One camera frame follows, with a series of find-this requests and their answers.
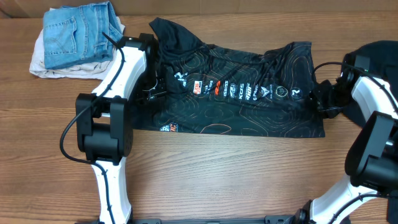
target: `wooden table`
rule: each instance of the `wooden table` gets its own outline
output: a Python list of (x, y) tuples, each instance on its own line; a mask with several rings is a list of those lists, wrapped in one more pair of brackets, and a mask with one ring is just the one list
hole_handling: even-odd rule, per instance
[[(263, 53), (313, 42), (315, 65), (382, 39), (398, 39), (396, 12), (164, 16), (206, 43)], [(125, 35), (152, 32), (154, 16), (122, 17)], [(90, 166), (64, 158), (59, 137), (79, 93), (98, 80), (42, 79), (29, 73), (41, 19), (0, 20), (0, 223), (73, 223), (100, 213)], [(317, 73), (334, 80), (339, 66)], [(339, 115), (326, 138), (287, 139), (134, 130), (127, 191), (135, 218), (236, 218), (293, 214), (344, 174), (360, 128)], [(84, 158), (71, 129), (65, 148)], [(355, 211), (353, 223), (384, 223), (387, 201)]]

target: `jeans pocket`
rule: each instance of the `jeans pocket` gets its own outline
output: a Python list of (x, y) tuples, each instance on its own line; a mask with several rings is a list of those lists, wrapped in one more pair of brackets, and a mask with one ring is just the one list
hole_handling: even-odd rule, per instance
[(44, 55), (76, 53), (76, 20), (74, 17), (44, 27)]

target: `folded clothing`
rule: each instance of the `folded clothing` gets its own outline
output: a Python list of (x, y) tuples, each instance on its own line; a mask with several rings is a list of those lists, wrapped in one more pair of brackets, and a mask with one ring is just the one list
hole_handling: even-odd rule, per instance
[(133, 101), (133, 128), (325, 137), (322, 117), (305, 100), (314, 87), (310, 42), (260, 55), (205, 44), (164, 19), (150, 26), (159, 40), (157, 74), (165, 80), (167, 95), (147, 104)]
[[(121, 24), (120, 18), (116, 17), (120, 30), (123, 32), (125, 26)], [(112, 67), (114, 59), (116, 58), (116, 49), (113, 50), (112, 61), (105, 62), (91, 62), (81, 65), (73, 65), (68, 68), (57, 70), (46, 69), (44, 65), (44, 42), (43, 31), (40, 32), (39, 37), (35, 43), (32, 61), (30, 63), (29, 71), (41, 78), (95, 78), (103, 80)]]
[(43, 18), (44, 65), (61, 69), (113, 58), (113, 45), (123, 36), (110, 2), (48, 11)]

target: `stack of folded clothes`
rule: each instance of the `stack of folded clothes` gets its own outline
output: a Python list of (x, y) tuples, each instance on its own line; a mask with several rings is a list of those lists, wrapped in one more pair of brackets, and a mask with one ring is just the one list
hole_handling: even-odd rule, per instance
[(41, 78), (104, 79), (116, 49), (102, 33), (117, 42), (124, 30), (110, 2), (51, 9), (43, 27), (29, 69)]

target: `folded black clothing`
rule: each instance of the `folded black clothing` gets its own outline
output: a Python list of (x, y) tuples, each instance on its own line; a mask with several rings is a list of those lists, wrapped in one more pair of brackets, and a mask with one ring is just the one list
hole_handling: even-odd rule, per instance
[(136, 129), (289, 138), (325, 137), (306, 104), (314, 87), (310, 42), (255, 54), (205, 44), (164, 19), (150, 23), (159, 40), (157, 74), (167, 95), (132, 106)]

